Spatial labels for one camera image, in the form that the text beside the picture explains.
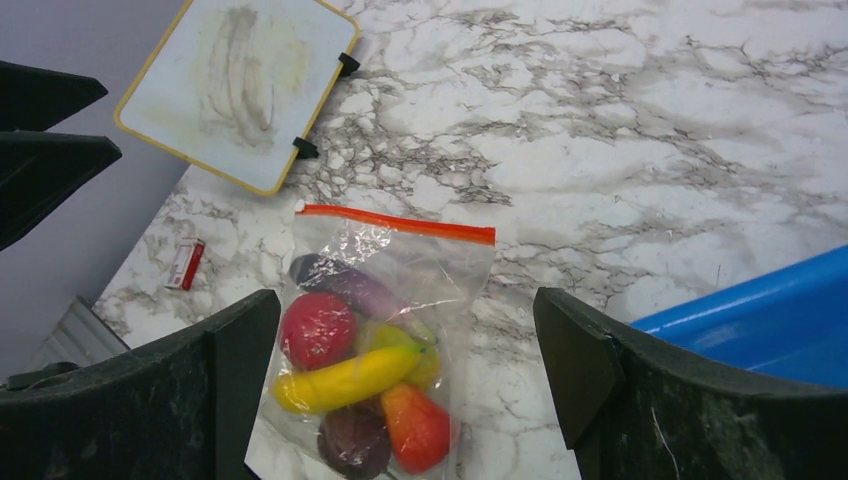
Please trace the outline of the yellow toy star fruit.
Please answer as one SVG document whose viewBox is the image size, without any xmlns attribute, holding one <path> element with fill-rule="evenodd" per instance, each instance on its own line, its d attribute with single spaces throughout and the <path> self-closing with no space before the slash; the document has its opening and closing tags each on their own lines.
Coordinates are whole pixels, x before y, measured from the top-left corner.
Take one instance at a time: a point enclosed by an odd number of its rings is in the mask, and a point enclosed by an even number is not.
<svg viewBox="0 0 848 480">
<path fill-rule="evenodd" d="M 415 340 L 399 327 L 370 322 L 362 334 L 361 347 L 366 351 L 394 349 L 402 354 L 416 357 L 415 367 L 405 381 L 422 390 L 429 390 L 437 383 L 441 373 L 439 352 L 434 345 Z"/>
</svg>

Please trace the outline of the brown toy plum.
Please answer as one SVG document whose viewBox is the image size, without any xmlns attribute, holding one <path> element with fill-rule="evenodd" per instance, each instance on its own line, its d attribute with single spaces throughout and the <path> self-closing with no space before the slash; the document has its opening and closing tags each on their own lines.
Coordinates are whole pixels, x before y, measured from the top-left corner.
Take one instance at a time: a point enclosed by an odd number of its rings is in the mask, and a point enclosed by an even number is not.
<svg viewBox="0 0 848 480">
<path fill-rule="evenodd" d="M 364 407 L 327 413 L 316 445 L 324 463 L 345 479 L 375 479 L 387 470 L 392 454 L 384 417 Z"/>
</svg>

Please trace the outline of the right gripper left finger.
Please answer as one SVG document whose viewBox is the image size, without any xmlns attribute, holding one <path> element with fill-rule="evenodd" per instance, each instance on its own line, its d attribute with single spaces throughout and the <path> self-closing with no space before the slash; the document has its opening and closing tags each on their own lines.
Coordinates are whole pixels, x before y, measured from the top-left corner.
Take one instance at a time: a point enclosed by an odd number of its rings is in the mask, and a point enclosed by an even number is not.
<svg viewBox="0 0 848 480">
<path fill-rule="evenodd" d="M 281 315 L 256 291 L 105 361 L 1 390 L 5 479 L 250 479 L 245 462 Z"/>
</svg>

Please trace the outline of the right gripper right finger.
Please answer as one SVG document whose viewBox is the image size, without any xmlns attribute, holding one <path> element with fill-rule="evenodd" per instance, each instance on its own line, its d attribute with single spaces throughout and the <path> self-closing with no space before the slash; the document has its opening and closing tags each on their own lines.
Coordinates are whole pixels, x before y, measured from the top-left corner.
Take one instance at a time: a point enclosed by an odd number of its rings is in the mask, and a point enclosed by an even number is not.
<svg viewBox="0 0 848 480">
<path fill-rule="evenodd" d="M 847 394 L 731 367 L 557 288 L 533 318 L 584 479 L 843 479 Z"/>
</svg>

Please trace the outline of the yellow toy banana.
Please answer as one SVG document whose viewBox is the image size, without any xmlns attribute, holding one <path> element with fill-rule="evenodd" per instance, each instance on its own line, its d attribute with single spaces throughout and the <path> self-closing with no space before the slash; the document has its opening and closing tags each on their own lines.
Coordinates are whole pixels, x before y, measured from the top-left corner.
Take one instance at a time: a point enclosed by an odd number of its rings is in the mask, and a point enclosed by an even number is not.
<svg viewBox="0 0 848 480">
<path fill-rule="evenodd" d="M 269 392 L 286 411 L 326 413 L 395 386 L 415 367 L 416 360 L 394 349 L 373 350 L 318 370 L 281 374 Z"/>
</svg>

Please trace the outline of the clear orange zip bag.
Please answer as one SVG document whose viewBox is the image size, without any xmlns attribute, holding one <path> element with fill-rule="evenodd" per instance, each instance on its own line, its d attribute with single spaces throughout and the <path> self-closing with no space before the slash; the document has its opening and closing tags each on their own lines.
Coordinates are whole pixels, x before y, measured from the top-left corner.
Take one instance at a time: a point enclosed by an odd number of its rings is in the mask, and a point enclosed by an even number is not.
<svg viewBox="0 0 848 480">
<path fill-rule="evenodd" d="M 295 210 L 259 423 L 340 479 L 452 479 L 492 227 Z"/>
</svg>

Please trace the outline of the red toy apple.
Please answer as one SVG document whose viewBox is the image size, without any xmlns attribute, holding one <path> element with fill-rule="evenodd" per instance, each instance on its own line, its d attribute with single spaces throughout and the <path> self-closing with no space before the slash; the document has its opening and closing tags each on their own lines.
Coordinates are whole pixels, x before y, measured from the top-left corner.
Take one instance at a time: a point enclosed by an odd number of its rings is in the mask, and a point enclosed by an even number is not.
<svg viewBox="0 0 848 480">
<path fill-rule="evenodd" d="M 358 333 L 352 308 L 326 292 L 297 297 L 282 315 L 281 325 L 281 351 L 296 369 L 306 371 L 340 362 Z"/>
</svg>

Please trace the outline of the red toy tomato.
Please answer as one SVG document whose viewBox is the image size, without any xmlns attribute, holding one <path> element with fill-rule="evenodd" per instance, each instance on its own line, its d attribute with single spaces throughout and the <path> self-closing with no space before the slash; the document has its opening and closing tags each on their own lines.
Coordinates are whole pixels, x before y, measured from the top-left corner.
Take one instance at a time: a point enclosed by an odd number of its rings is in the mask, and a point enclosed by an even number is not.
<svg viewBox="0 0 848 480">
<path fill-rule="evenodd" d="M 381 394 L 380 404 L 395 460 L 404 472 L 423 474 L 448 456 L 454 444 L 452 418 L 421 389 L 398 383 Z"/>
</svg>

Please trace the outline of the purple toy eggplant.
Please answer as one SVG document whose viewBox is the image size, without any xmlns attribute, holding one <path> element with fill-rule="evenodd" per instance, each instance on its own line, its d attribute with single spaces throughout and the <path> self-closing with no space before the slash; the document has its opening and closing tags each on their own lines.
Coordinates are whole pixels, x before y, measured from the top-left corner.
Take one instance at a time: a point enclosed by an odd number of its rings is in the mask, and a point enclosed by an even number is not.
<svg viewBox="0 0 848 480">
<path fill-rule="evenodd" d="M 304 291 L 334 294 L 370 319 L 394 324 L 425 343 L 438 343 L 436 333 L 413 313 L 408 302 L 375 277 L 348 263 L 309 253 L 294 258 L 288 274 Z"/>
</svg>

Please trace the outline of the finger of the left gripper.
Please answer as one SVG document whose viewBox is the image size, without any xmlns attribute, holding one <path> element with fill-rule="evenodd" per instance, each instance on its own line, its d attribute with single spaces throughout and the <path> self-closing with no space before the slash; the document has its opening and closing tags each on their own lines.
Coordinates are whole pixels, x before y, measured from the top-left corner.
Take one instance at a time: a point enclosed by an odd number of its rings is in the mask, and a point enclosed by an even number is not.
<svg viewBox="0 0 848 480">
<path fill-rule="evenodd" d="M 108 94 L 95 78 L 1 62 L 1 130 L 43 132 Z"/>
<path fill-rule="evenodd" d="M 1 134 L 1 248 L 26 236 L 122 156 L 105 136 Z"/>
</svg>

